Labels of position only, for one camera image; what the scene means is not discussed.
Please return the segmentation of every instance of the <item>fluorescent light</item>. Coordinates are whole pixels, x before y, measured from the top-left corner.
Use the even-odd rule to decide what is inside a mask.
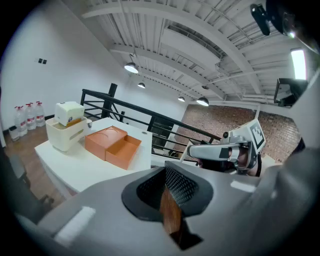
[[[209,101],[208,101],[208,99],[205,98],[205,97],[200,97],[200,98],[198,98],[196,102],[197,102],[198,104],[202,105],[202,106],[206,106],[206,107],[209,106]]]
[[[295,79],[307,79],[305,53],[301,49],[292,50],[291,56],[293,60]]]
[[[143,82],[138,83],[138,86],[141,88],[146,88],[145,84]]]
[[[127,63],[124,68],[132,73],[137,74],[138,73],[138,69],[136,64],[134,64],[133,62]]]

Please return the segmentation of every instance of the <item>black metal railing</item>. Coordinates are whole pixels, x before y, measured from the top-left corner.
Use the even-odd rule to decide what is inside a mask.
[[[117,85],[116,84],[111,84],[111,87],[112,86],[113,86],[112,90],[113,90],[113,92],[115,92],[116,88],[117,88]],[[93,97],[96,97],[98,99],[102,99],[103,101],[92,101],[92,100],[88,100],[87,101],[87,100],[85,100],[86,95],[93,96]],[[163,128],[163,127],[160,127],[160,126],[156,125],[155,124],[156,120],[160,119],[160,120],[165,120],[166,122],[170,122],[170,123],[172,123],[174,125],[177,125],[179,127],[188,129],[188,130],[190,130],[192,132],[196,132],[198,134],[207,136],[208,137],[208,141],[210,143],[212,143],[213,140],[220,141],[220,139],[221,139],[220,137],[218,137],[218,136],[216,136],[214,134],[211,134],[211,133],[209,133],[207,131],[198,129],[198,128],[196,128],[194,126],[191,126],[191,125],[188,125],[186,123],[177,121],[177,120],[175,120],[173,118],[170,118],[168,116],[165,116],[163,114],[159,114],[159,113],[151,111],[149,109],[146,109],[146,108],[143,108],[143,107],[140,107],[140,106],[137,106],[137,105],[134,105],[134,104],[131,104],[131,103],[116,99],[116,98],[114,98],[114,95],[115,94],[114,93],[110,93],[110,91],[109,91],[109,93],[101,93],[101,92],[97,92],[97,91],[83,89],[82,90],[82,97],[81,97],[80,104],[81,105],[88,105],[88,106],[91,107],[91,108],[85,109],[85,111],[84,111],[84,113],[87,114],[90,117],[94,117],[94,118],[97,118],[97,119],[102,119],[104,117],[110,117],[110,118],[116,118],[116,120],[118,120],[120,122],[124,122],[124,118],[125,118],[125,119],[128,119],[128,120],[132,120],[132,121],[138,122],[140,124],[146,125],[147,126],[146,130],[149,131],[149,132],[152,132],[152,128],[157,128],[157,129],[160,129],[160,130],[167,131],[169,134],[174,134],[174,135],[177,135],[177,136],[180,136],[180,137],[184,137],[184,138],[187,138],[187,139],[191,139],[191,140],[194,140],[194,141],[201,142],[199,139],[195,139],[195,138],[192,138],[190,136],[187,136],[187,135],[184,135],[184,134],[181,134],[181,133],[178,133],[178,132],[174,132],[172,130],[169,130],[169,129],[166,129],[166,128]],[[99,103],[103,102],[103,106],[101,107],[101,106],[97,106],[97,105],[92,104],[92,103],[95,103],[95,102],[99,102]],[[150,122],[144,122],[144,121],[135,119],[133,117],[127,116],[127,115],[125,115],[124,111],[121,111],[121,113],[119,113],[119,111],[116,108],[115,104],[151,116]],[[97,110],[97,109],[102,110],[102,113],[92,114],[92,113],[88,112],[90,110]],[[156,134],[156,133],[153,133],[153,137],[157,138],[157,139],[164,140],[166,142],[170,142],[170,143],[174,143],[174,144],[177,144],[177,145],[181,145],[181,146],[184,146],[184,147],[187,146],[184,143],[173,141],[173,140],[168,139],[166,137],[160,136],[159,134]],[[152,148],[154,148],[154,149],[160,148],[160,149],[166,149],[166,150],[173,151],[173,152],[183,153],[183,151],[181,151],[181,150],[168,148],[168,147],[157,145],[157,144],[152,144]],[[163,156],[163,157],[169,157],[167,155],[158,154],[158,153],[156,153],[154,151],[152,151],[152,154]],[[179,157],[173,157],[173,156],[170,156],[170,158],[179,159]]]

